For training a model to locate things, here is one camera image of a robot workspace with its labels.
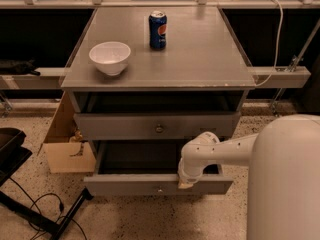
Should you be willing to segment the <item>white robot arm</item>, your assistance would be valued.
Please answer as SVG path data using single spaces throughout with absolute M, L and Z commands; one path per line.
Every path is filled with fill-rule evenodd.
M 320 240 L 320 117 L 280 117 L 258 134 L 221 142 L 204 132 L 185 144 L 179 187 L 212 164 L 249 168 L 247 240 Z

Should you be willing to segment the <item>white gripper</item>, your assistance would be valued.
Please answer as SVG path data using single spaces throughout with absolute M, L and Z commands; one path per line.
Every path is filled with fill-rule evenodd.
M 181 160 L 178 164 L 178 189 L 192 188 L 201 179 L 203 170 L 203 166 L 193 166 Z

